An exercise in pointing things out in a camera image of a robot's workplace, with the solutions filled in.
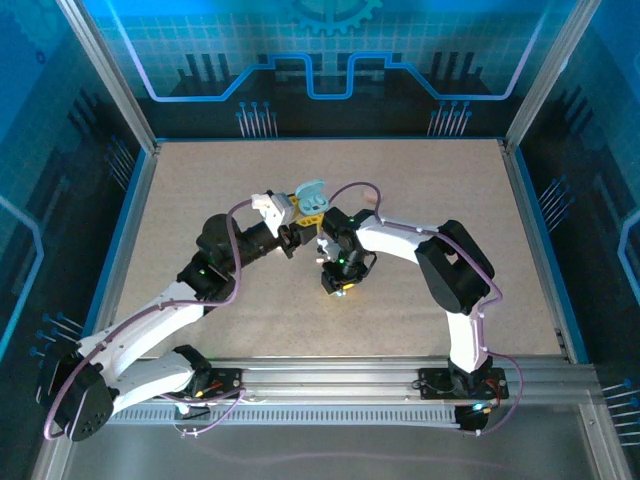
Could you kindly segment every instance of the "enclosure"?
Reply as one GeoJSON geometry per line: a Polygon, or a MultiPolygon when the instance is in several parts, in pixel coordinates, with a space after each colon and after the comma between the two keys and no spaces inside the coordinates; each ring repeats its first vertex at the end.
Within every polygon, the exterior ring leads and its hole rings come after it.
{"type": "MultiPolygon", "coordinates": [[[[636,2],[1,8],[4,478],[638,476],[636,2]],[[42,440],[52,344],[151,301],[210,216],[316,178],[327,194],[374,183],[390,219],[465,225],[505,297],[487,341],[524,373],[504,428],[415,426],[433,413],[411,381],[446,366],[450,340],[414,264],[381,255],[329,298],[307,246],[248,267],[237,304],[147,353],[190,344],[242,369],[250,400],[226,424],[183,439],[151,399],[86,441],[42,440]]],[[[336,205],[372,208],[364,193],[336,205]]]]}

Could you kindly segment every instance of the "white robotic arm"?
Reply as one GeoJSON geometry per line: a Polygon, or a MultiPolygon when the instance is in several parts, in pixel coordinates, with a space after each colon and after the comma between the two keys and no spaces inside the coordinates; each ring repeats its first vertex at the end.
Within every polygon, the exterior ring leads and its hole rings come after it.
{"type": "MultiPolygon", "coordinates": [[[[356,231],[362,248],[369,252],[388,253],[418,265],[416,250],[421,243],[431,239],[431,235],[425,235],[423,232],[437,231],[438,227],[410,225],[402,222],[403,225],[415,228],[411,232],[389,226],[389,223],[397,224],[398,222],[382,219],[381,223],[373,215],[363,221],[356,231]]],[[[482,323],[478,322],[476,312],[465,315],[447,311],[446,314],[451,338],[449,358],[460,369],[471,373],[487,360],[487,353],[482,350],[483,345],[480,345],[482,323]]]]}
{"type": "Polygon", "coordinates": [[[318,239],[321,250],[330,253],[323,263],[322,274],[322,285],[330,294],[344,293],[361,282],[373,266],[366,266],[364,258],[369,255],[377,258],[375,252],[395,255],[420,266],[431,294],[447,314],[452,383],[461,395],[473,395],[491,367],[491,357],[481,345],[482,324],[474,310],[489,289],[464,261],[449,260],[455,252],[438,239],[425,235],[444,232],[463,245],[493,276],[491,265],[466,230],[453,221],[442,227],[415,226],[402,230],[391,226],[394,222],[380,222],[368,210],[347,217],[335,207],[327,210],[328,201],[316,187],[310,182],[301,186],[296,195],[271,192],[254,195],[253,207],[260,211],[264,221],[244,232],[232,223],[239,259],[234,259],[231,253],[227,215],[211,217],[197,239],[198,253],[177,281],[142,310],[150,310],[154,305],[164,308],[141,316],[114,338],[111,337],[116,326],[86,337],[78,344],[70,343],[66,348],[56,344],[45,357],[37,401],[47,408],[59,401],[54,420],[77,441],[95,433],[114,413],[155,396],[167,392],[193,396],[197,392],[196,397],[200,398],[202,382],[210,382],[211,377],[207,375],[211,367],[193,348],[178,347],[155,360],[136,360],[175,331],[208,313],[199,302],[226,300],[235,291],[232,274],[236,260],[244,267],[275,249],[291,257],[293,251],[314,238],[318,230],[323,233],[318,239]],[[63,383],[68,383],[71,377],[71,386],[60,392],[63,383]]]}

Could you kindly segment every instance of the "metal profile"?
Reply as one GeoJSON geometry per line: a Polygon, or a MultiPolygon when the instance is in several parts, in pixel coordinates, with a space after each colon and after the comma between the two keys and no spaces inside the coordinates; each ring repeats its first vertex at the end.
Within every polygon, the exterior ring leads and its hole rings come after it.
{"type": "Polygon", "coordinates": [[[509,151],[513,151],[524,139],[601,1],[579,0],[569,14],[507,131],[505,139],[509,151]]]}
{"type": "Polygon", "coordinates": [[[138,143],[147,153],[154,153],[155,135],[83,2],[57,3],[138,143]]]}
{"type": "Polygon", "coordinates": [[[140,176],[135,184],[131,207],[119,239],[115,258],[113,259],[113,267],[98,310],[96,324],[93,329],[94,332],[107,328],[115,320],[116,310],[120,303],[122,290],[124,289],[124,281],[133,255],[133,247],[135,246],[138,236],[140,222],[142,222],[142,215],[147,203],[149,191],[151,190],[153,174],[155,173],[157,164],[158,156],[155,154],[147,155],[143,160],[140,176]]]}
{"type": "Polygon", "coordinates": [[[600,478],[631,480],[633,477],[606,405],[580,405],[585,436],[600,478]]]}
{"type": "Polygon", "coordinates": [[[574,338],[570,334],[567,315],[571,315],[572,312],[567,312],[565,310],[563,302],[560,299],[558,285],[552,273],[549,259],[545,253],[544,242],[535,220],[532,204],[528,200],[529,196],[527,194],[527,188],[522,177],[522,172],[518,167],[515,153],[512,150],[508,150],[506,147],[502,147],[502,157],[511,183],[511,188],[513,189],[516,205],[522,219],[525,234],[529,241],[529,248],[533,256],[533,263],[538,272],[538,277],[540,278],[540,285],[547,301],[547,306],[551,312],[551,317],[563,333],[562,338],[564,339],[564,346],[569,360],[573,363],[584,363],[584,360],[587,358],[584,343],[581,338],[574,338]]]}
{"type": "MultiPolygon", "coordinates": [[[[229,408],[216,405],[197,420],[176,419],[176,408],[166,403],[143,403],[118,412],[109,425],[207,425],[229,408]]],[[[450,405],[260,405],[241,404],[225,420],[225,425],[404,425],[458,428],[455,409],[450,405]]]]}

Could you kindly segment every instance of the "beige work surface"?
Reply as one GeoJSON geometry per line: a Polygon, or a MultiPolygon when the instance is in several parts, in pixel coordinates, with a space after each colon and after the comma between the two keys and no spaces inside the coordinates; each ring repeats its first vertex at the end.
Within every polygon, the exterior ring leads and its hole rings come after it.
{"type": "MultiPolygon", "coordinates": [[[[505,300],[487,309],[490,348],[558,353],[547,304],[494,140],[316,140],[163,145],[119,306],[125,318],[161,292],[196,252],[203,223],[252,193],[292,192],[322,178],[327,193],[370,181],[388,218],[462,222],[493,263],[505,300]]],[[[348,214],[371,208],[344,192],[348,214]]],[[[242,229],[260,219],[246,208],[242,229]]],[[[208,357],[263,355],[445,355],[449,331],[417,265],[390,255],[343,298],[320,285],[315,242],[288,260],[274,252],[243,270],[230,307],[178,331],[151,351],[185,343],[208,357]]]]}

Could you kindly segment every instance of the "blue frame edge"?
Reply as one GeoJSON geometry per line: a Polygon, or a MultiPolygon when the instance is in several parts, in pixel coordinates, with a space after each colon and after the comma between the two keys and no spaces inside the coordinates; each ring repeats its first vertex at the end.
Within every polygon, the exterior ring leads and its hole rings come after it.
{"type": "Polygon", "coordinates": [[[111,276],[111,272],[113,271],[113,264],[115,261],[116,253],[118,252],[118,248],[120,247],[120,241],[122,240],[124,226],[127,223],[127,218],[129,217],[129,212],[131,211],[131,205],[133,203],[133,197],[135,195],[136,189],[138,188],[138,182],[140,181],[142,167],[144,166],[146,161],[147,153],[144,151],[144,149],[140,149],[140,154],[138,155],[136,166],[133,169],[131,181],[129,182],[129,188],[127,189],[127,194],[124,197],[122,209],[120,210],[120,215],[118,216],[116,228],[113,231],[113,236],[111,237],[109,250],[107,251],[107,256],[104,259],[104,265],[102,267],[102,272],[100,273],[100,278],[98,279],[98,285],[96,286],[96,291],[93,294],[93,300],[91,301],[91,307],[89,307],[87,320],[84,324],[84,328],[82,329],[83,337],[86,337],[93,333],[93,329],[95,328],[96,322],[98,321],[98,312],[100,311],[100,306],[102,305],[102,299],[107,288],[107,282],[109,281],[109,277],[111,276]]]}
{"type": "Polygon", "coordinates": [[[564,312],[565,323],[567,325],[567,329],[569,330],[566,333],[571,337],[571,343],[573,344],[574,353],[578,363],[590,363],[589,355],[587,354],[587,349],[584,345],[584,340],[582,339],[582,333],[580,332],[580,327],[578,326],[578,320],[576,319],[575,312],[573,311],[573,307],[571,306],[569,292],[567,291],[564,279],[562,278],[562,273],[560,272],[560,265],[558,265],[556,254],[553,251],[551,237],[547,232],[547,227],[545,226],[544,219],[542,217],[540,205],[535,200],[536,193],[533,188],[533,182],[531,181],[531,177],[529,176],[529,170],[527,170],[527,166],[524,162],[524,157],[522,155],[520,147],[518,147],[515,151],[515,158],[518,169],[520,170],[520,174],[522,175],[522,183],[524,184],[524,188],[526,189],[527,198],[529,200],[529,203],[531,204],[531,211],[533,212],[536,227],[540,232],[544,254],[547,257],[547,261],[549,262],[551,275],[553,276],[553,280],[556,285],[556,291],[558,293],[558,298],[560,299],[560,306],[564,312]]]}

